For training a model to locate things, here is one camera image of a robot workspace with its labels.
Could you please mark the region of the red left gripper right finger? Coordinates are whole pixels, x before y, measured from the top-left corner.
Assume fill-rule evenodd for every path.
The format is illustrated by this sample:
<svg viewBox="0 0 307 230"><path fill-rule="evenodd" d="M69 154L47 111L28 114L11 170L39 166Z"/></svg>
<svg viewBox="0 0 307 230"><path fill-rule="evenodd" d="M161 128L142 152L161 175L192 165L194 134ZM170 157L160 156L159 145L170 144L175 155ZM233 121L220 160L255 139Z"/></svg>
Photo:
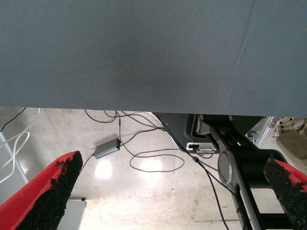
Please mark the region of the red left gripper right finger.
<svg viewBox="0 0 307 230"><path fill-rule="evenodd" d="M307 228L307 175L274 157L268 158L263 173L293 229L305 230Z"/></svg>

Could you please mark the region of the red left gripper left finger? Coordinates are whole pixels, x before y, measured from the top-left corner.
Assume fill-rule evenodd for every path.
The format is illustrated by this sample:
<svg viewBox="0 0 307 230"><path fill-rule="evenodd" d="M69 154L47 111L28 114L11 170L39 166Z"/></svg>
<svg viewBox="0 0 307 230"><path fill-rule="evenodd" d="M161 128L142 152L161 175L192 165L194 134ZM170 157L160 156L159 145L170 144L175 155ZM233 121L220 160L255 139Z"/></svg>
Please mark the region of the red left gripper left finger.
<svg viewBox="0 0 307 230"><path fill-rule="evenodd" d="M55 230L83 166L79 151L55 159L0 206L2 230Z"/></svg>

